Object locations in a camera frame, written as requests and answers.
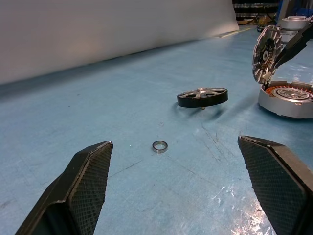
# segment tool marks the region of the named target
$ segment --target silver hub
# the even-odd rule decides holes
[[[268,59],[268,51],[264,51],[263,53],[263,60],[266,61]]]
[[[297,88],[277,88],[272,94],[280,99],[296,103],[312,102],[312,94]]]
[[[214,96],[219,95],[221,93],[224,93],[226,89],[224,88],[197,88],[193,91],[187,91],[179,94],[179,97],[182,98],[200,98],[200,97],[208,97],[208,96]]]

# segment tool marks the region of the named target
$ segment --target white panel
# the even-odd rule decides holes
[[[237,29],[231,0],[0,0],[0,83]]]

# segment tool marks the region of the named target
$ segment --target textured gripper pad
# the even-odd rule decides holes
[[[92,235],[104,203],[112,149],[90,155],[70,196],[69,208],[81,235]]]
[[[312,191],[293,168],[307,167],[284,145],[244,136],[238,144],[255,194],[276,233],[304,234]]]

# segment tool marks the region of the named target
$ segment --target blue floor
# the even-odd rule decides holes
[[[237,146],[250,135],[289,146],[312,169],[313,121],[257,104],[255,29],[0,86],[0,231],[13,234],[77,151],[114,144],[95,235],[272,235]],[[311,82],[313,43],[274,79]],[[177,94],[228,88],[219,106]],[[151,150],[164,140],[164,154]]]

